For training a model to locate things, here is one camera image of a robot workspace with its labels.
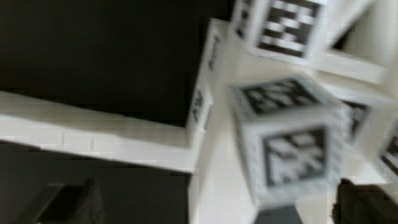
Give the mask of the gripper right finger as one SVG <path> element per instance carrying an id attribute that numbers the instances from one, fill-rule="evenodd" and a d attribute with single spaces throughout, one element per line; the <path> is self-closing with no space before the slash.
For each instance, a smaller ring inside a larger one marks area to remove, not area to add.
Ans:
<path id="1" fill-rule="evenodd" d="M 335 224 L 398 224 L 398 184 L 343 179 L 333 206 Z"/>

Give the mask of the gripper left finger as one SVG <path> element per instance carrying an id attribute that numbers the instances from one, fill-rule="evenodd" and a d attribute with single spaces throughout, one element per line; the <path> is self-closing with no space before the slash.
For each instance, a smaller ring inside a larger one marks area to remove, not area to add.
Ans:
<path id="1" fill-rule="evenodd" d="M 15 224 L 105 224 L 100 184 L 88 179 L 80 185 L 45 186 Z"/>

